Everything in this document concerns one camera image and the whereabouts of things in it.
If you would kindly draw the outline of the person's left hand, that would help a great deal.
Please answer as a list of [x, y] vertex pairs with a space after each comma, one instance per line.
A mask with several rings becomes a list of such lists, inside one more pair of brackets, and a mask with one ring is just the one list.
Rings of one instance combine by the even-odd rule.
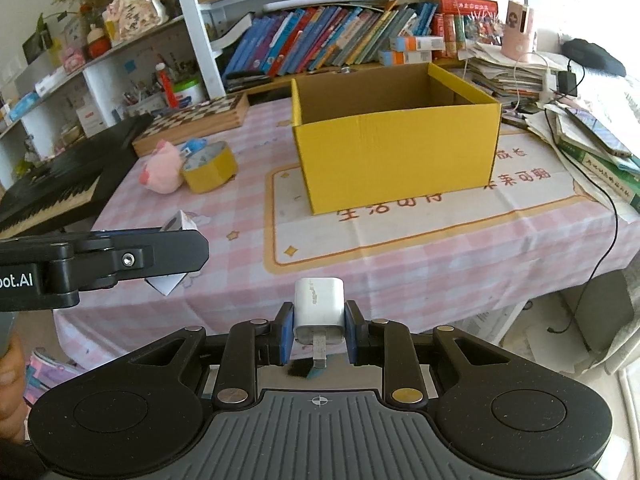
[[25, 440], [28, 406], [23, 398], [26, 388], [26, 360], [20, 338], [13, 333], [8, 350], [0, 362], [0, 437], [14, 443]]

